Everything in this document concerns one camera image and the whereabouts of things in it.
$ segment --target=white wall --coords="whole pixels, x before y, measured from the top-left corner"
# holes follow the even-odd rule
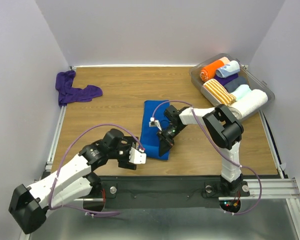
[[[284,0],[36,0],[70,65],[249,63]]]
[[[275,94],[265,115],[286,172],[300,189],[300,0],[285,1],[249,69]]]
[[[0,240],[19,239],[11,195],[44,169],[60,113],[56,74],[67,66],[34,0],[0,1]]]

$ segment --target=navy rolled towel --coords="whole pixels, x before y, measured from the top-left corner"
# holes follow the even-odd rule
[[[219,76],[215,75],[214,79],[217,80],[222,86],[224,86],[224,85],[230,83],[231,81],[233,81],[234,79],[236,79],[238,77],[239,77],[238,73],[235,73],[235,74],[233,74],[231,76],[228,76],[226,78],[219,77]]]
[[[228,91],[228,93],[232,93],[242,84],[249,85],[247,80],[243,76],[239,76],[236,79],[233,79],[232,81],[224,85],[224,88]]]

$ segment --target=wooden table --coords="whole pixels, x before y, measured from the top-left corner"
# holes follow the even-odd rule
[[[79,67],[73,82],[75,88],[96,85],[103,96],[91,102],[70,103],[59,137],[52,171],[58,168],[63,154],[73,140],[86,129],[101,123],[124,126],[136,136],[141,125],[146,100],[183,100],[196,108],[212,105],[192,85],[188,67]],[[183,105],[176,103],[176,108]],[[268,141],[259,114],[243,122],[244,133],[240,146],[240,163],[261,175],[276,175]],[[83,146],[102,139],[111,127],[99,127],[84,135],[70,150],[69,161]],[[175,138],[169,160],[148,158],[137,170],[118,168],[116,160],[109,160],[98,168],[98,175],[164,176],[164,175],[219,175],[221,157],[206,139],[199,126],[186,127]],[[252,173],[245,169],[244,174]]]

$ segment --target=white rolled towel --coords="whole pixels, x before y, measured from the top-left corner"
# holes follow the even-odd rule
[[[243,98],[229,106],[229,110],[237,119],[243,119],[254,110],[260,108],[268,101],[267,94],[259,89],[254,89]]]

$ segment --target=purple cloth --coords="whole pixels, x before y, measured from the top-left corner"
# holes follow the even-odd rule
[[[59,72],[55,80],[55,89],[59,91],[59,106],[66,106],[73,102],[90,102],[93,98],[102,96],[100,87],[87,85],[86,88],[72,87],[76,72]]]
[[[231,82],[233,79],[236,79],[239,77],[238,73],[235,73],[231,76],[228,76],[226,78],[219,77],[217,75],[214,76],[214,79],[217,80],[222,86],[226,85],[227,83]]]

